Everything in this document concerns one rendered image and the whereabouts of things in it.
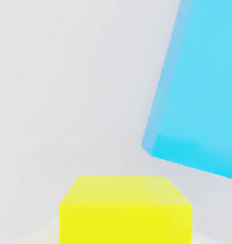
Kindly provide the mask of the large cyan box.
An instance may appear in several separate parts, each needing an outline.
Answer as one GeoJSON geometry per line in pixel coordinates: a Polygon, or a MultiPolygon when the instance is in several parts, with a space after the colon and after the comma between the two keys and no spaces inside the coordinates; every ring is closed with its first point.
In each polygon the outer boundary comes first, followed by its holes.
{"type": "Polygon", "coordinates": [[[180,0],[141,145],[232,179],[232,0],[180,0]]]}

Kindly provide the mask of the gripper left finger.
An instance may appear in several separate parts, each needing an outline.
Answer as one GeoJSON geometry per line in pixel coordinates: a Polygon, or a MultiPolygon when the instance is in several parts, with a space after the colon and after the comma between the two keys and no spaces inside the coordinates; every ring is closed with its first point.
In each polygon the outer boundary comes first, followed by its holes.
{"type": "Polygon", "coordinates": [[[59,244],[59,218],[53,218],[48,227],[27,234],[11,244],[59,244]]]}

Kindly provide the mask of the small yellow cube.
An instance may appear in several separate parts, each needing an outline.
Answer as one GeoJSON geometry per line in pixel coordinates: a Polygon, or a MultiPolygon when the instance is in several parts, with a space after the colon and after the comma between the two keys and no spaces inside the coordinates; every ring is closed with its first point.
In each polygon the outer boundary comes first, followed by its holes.
{"type": "Polygon", "coordinates": [[[163,176],[79,176],[59,221],[59,244],[192,242],[192,204],[163,176]]]}

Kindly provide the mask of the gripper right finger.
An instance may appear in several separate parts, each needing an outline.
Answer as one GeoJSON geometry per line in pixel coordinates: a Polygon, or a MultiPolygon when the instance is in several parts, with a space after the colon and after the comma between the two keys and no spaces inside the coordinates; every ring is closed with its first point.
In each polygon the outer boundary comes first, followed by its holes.
{"type": "Polygon", "coordinates": [[[193,231],[192,244],[213,244],[213,240],[206,235],[193,231]]]}

